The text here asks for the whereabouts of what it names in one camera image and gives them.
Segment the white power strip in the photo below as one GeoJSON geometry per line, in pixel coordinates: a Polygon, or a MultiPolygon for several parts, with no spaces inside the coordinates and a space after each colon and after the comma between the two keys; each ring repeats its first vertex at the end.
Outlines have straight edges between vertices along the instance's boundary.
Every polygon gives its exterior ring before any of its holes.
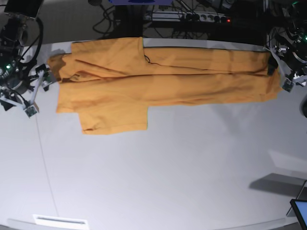
{"type": "Polygon", "coordinates": [[[197,12],[154,11],[154,12],[147,12],[144,19],[148,21],[166,21],[166,22],[202,22],[202,23],[232,22],[230,16],[210,11],[197,11],[197,12]]]}

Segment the orange yellow T-shirt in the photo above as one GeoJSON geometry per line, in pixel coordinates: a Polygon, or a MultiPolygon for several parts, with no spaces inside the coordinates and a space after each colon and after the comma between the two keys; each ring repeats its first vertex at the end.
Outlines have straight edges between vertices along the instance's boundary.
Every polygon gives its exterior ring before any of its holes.
{"type": "Polygon", "coordinates": [[[151,106],[265,102],[281,90],[269,53],[144,47],[143,39],[78,42],[49,58],[58,113],[77,113],[82,132],[146,130],[151,106]]]}

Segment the tablet screen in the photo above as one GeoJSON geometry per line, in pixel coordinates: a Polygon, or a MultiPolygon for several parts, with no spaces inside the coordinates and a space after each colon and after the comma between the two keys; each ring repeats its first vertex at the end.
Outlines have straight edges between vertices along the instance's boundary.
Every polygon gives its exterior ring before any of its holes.
{"type": "Polygon", "coordinates": [[[291,199],[290,204],[301,228],[307,230],[307,201],[291,199]]]}

